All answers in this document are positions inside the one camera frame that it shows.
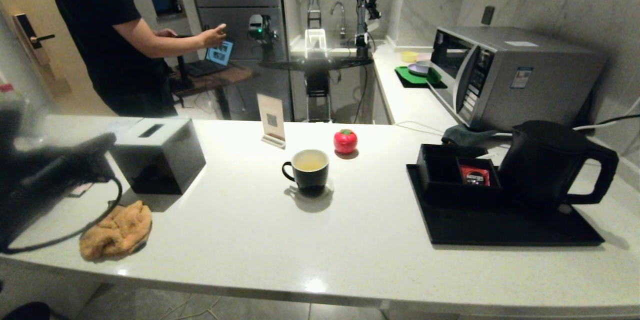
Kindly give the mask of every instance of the orange towel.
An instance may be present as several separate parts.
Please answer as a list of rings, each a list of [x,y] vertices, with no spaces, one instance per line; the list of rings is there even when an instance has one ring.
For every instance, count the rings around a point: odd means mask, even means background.
[[[131,254],[144,244],[151,231],[151,210],[142,201],[117,206],[101,222],[80,237],[80,254],[85,260]]]

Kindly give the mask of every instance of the red tomato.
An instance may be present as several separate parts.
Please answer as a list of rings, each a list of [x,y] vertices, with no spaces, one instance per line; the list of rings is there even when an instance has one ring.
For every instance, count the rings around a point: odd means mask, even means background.
[[[340,130],[333,136],[333,145],[339,153],[352,153],[358,146],[358,137],[352,130]]]

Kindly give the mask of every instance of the black kettle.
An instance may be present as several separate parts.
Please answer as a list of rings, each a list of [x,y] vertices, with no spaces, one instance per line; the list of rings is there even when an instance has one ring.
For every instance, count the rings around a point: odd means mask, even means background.
[[[592,193],[569,194],[585,161],[601,164]],[[515,201],[542,210],[560,204],[595,204],[606,194],[618,167],[618,154],[594,144],[572,128],[549,121],[526,121],[514,126],[513,140],[498,177]]]

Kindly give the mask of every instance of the person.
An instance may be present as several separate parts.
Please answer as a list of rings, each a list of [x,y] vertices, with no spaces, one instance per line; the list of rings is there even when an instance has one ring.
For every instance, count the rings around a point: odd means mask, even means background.
[[[55,0],[93,88],[120,116],[176,115],[164,57],[219,46],[225,24],[194,37],[153,31],[133,0]]]

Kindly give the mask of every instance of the door handle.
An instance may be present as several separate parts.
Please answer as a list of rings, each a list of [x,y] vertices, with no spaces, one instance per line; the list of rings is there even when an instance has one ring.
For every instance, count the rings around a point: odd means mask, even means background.
[[[43,36],[43,37],[35,37],[35,36],[31,36],[31,37],[29,37],[29,41],[30,41],[32,44],[37,44],[37,43],[39,43],[40,41],[44,41],[44,40],[48,40],[48,39],[54,39],[55,37],[56,37],[55,35],[46,35],[46,36]]]
[[[41,41],[53,39],[55,35],[38,37],[26,14],[14,15],[13,21],[16,24],[18,32],[22,35],[22,43],[25,50],[30,51],[41,66],[47,65],[50,61],[46,51],[44,51],[42,47]]]

